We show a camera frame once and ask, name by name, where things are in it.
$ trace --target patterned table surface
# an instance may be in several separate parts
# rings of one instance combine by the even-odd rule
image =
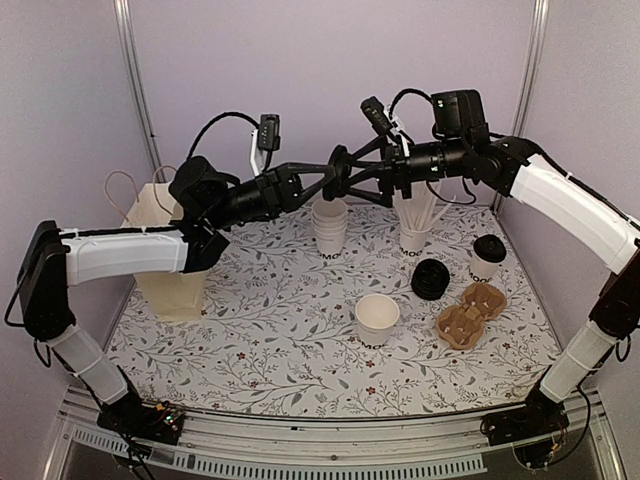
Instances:
[[[163,323],[135,291],[109,347],[149,399],[194,408],[302,417],[450,413],[520,401],[559,353],[548,320],[492,213],[452,207],[419,258],[400,252],[397,217],[350,208],[342,256],[322,260],[309,210],[234,229],[210,272],[203,321]],[[501,237],[508,255],[492,284],[508,306],[473,350],[452,350],[435,319],[471,283],[471,244]],[[411,291],[422,258],[443,261],[451,284],[427,302]],[[392,296],[402,317],[389,343],[364,348],[354,306]]]

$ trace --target white paper cup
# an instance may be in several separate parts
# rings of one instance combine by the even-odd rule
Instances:
[[[474,282],[488,282],[506,256],[504,243],[495,235],[477,238],[473,242],[469,276]]]
[[[331,202],[316,200],[311,206],[311,214],[320,225],[341,222],[347,218],[347,204],[339,198]]]
[[[481,259],[476,252],[472,252],[469,275],[474,282],[487,283],[498,270],[500,263],[487,262]]]
[[[344,247],[344,240],[346,238],[347,227],[344,227],[341,231],[335,233],[322,233],[315,232],[316,245],[318,251],[322,254],[323,258],[336,258],[340,255],[342,247]]]
[[[335,227],[323,227],[321,225],[318,225],[315,222],[312,222],[311,224],[313,226],[313,231],[314,232],[318,232],[318,233],[322,233],[325,235],[331,235],[334,233],[338,233],[341,232],[342,230],[344,230],[345,228],[347,228],[347,222],[344,221],[341,224],[335,226]]]
[[[318,220],[315,215],[312,215],[311,222],[314,225],[317,225],[322,228],[336,228],[336,227],[341,227],[347,223],[347,216],[343,215],[337,220],[326,221],[326,220]]]
[[[417,257],[422,253],[428,237],[429,230],[415,231],[400,226],[400,248],[402,253],[409,257]]]
[[[358,336],[367,348],[384,345],[398,319],[400,308],[392,298],[380,293],[362,297],[356,304]]]

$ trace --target black mount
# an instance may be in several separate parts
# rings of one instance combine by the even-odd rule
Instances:
[[[539,380],[524,407],[484,416],[480,430],[494,446],[551,434],[568,426],[564,405],[547,398],[540,391]]]
[[[102,404],[98,426],[126,436],[177,445],[184,425],[184,410],[169,402],[145,405],[133,383],[119,370],[127,381],[128,392],[111,405]]]
[[[323,178],[305,188],[300,178],[304,174],[321,174]],[[204,157],[198,156],[188,158],[180,166],[169,185],[169,193],[182,205],[185,216],[214,229],[227,229],[293,212],[334,177],[331,165],[284,163],[240,183],[236,177],[217,172]]]

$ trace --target metal frame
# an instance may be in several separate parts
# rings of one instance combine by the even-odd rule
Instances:
[[[547,18],[549,16],[549,0],[536,0],[533,11],[533,23],[531,24],[531,37],[529,38],[529,52],[527,53],[527,63],[525,66],[525,74],[520,89],[520,98],[516,115],[511,127],[511,135],[521,137],[529,115],[529,107],[531,106],[531,98],[533,96],[533,87],[540,66],[540,58],[542,56],[542,47],[544,46],[544,36],[547,28]],[[496,193],[493,197],[491,209],[497,216],[502,213],[505,197]]]
[[[162,166],[160,160],[160,152],[154,135],[153,125],[151,124],[151,115],[149,114],[149,106],[144,94],[142,86],[142,75],[140,73],[140,65],[138,62],[138,53],[136,50],[135,39],[133,36],[133,24],[131,22],[131,12],[129,10],[129,0],[114,0],[116,11],[116,21],[118,24],[118,33],[120,35],[120,46],[122,47],[122,55],[129,77],[129,84],[133,101],[138,114],[138,121],[144,140],[147,157],[151,172],[155,172]],[[164,171],[158,172],[158,178],[161,182],[167,179]]]
[[[595,390],[588,390],[592,404],[590,432],[604,478],[624,479],[606,413]],[[504,411],[517,407],[498,407]],[[565,401],[571,426],[584,428],[586,405],[574,393]],[[416,469],[455,465],[475,460],[482,470],[482,455],[524,445],[545,437],[491,447],[479,431],[486,410],[443,416],[387,417],[371,419],[308,419],[265,417],[230,412],[188,410],[185,432],[176,447],[144,442],[153,448],[148,463],[164,468],[216,478],[238,478],[243,469],[268,470],[278,478],[380,478],[373,472],[394,471],[398,479],[410,478]],[[95,425],[98,409],[89,394],[70,388],[58,414],[59,430],[44,480],[60,480],[71,442],[124,456],[122,442],[113,432]],[[442,475],[425,478],[445,478]]]

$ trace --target white straw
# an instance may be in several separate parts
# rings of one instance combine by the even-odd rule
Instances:
[[[455,201],[456,201],[456,196],[455,196],[455,195],[453,196],[453,200],[451,200],[451,201],[452,201],[452,202],[455,202]],[[438,220],[440,220],[440,219],[442,218],[442,216],[443,216],[445,213],[447,213],[447,210],[449,210],[449,207],[450,207],[450,206],[451,206],[451,204],[450,204],[450,203],[447,203],[444,207],[442,207],[442,208],[440,209],[440,211],[438,212],[438,214],[437,214],[435,217],[433,217],[433,218],[431,219],[431,221],[429,222],[429,226],[428,226],[427,228],[431,228],[431,227],[433,227],[433,226],[436,224],[436,222],[437,222]]]

